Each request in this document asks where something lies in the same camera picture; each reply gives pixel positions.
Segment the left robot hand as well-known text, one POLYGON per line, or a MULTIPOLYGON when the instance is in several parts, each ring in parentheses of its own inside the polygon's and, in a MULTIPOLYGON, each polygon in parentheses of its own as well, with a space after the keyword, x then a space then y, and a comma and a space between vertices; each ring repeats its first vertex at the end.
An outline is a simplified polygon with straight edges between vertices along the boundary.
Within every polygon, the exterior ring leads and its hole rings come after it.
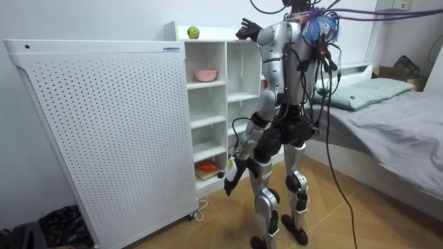
POLYGON ((236 154, 232 155, 224 169, 224 191, 227 196, 230 196, 232 191, 236 188, 243 173, 246 170, 246 161, 238 158, 236 154))

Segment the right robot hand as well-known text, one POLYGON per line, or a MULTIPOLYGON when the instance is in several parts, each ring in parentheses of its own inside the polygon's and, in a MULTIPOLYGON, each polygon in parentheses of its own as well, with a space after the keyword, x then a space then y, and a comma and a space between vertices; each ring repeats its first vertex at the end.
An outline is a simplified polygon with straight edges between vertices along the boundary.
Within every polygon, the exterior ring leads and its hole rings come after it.
POLYGON ((257 42, 258 35, 263 27, 255 22, 252 22, 246 18, 242 19, 242 27, 236 32, 235 36, 240 40, 250 39, 253 42, 257 42))

